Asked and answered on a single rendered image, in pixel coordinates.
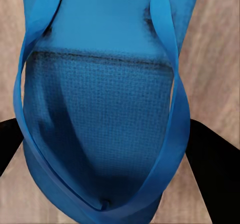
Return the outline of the sandal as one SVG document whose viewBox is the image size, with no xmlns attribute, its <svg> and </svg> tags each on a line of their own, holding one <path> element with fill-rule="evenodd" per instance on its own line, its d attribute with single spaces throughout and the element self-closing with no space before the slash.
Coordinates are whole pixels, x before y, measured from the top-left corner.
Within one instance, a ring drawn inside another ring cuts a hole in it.
<svg viewBox="0 0 240 224">
<path fill-rule="evenodd" d="M 15 117 L 34 182 L 76 222 L 153 219 L 190 135 L 178 60 L 196 1 L 23 0 Z"/>
</svg>

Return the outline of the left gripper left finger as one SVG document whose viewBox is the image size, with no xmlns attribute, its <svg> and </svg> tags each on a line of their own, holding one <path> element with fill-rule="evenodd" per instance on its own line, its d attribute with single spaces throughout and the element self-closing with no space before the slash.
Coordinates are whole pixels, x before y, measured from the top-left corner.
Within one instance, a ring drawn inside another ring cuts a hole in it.
<svg viewBox="0 0 240 224">
<path fill-rule="evenodd" d="M 0 122 L 0 177 L 23 139 L 24 136 L 16 118 Z"/>
</svg>

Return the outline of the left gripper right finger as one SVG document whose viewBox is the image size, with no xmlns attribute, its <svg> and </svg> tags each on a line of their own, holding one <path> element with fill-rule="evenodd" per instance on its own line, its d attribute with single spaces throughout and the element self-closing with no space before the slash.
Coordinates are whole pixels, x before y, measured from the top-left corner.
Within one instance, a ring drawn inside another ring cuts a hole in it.
<svg viewBox="0 0 240 224">
<path fill-rule="evenodd" d="M 240 150 L 190 117 L 185 154 L 213 224 L 240 224 Z"/>
</svg>

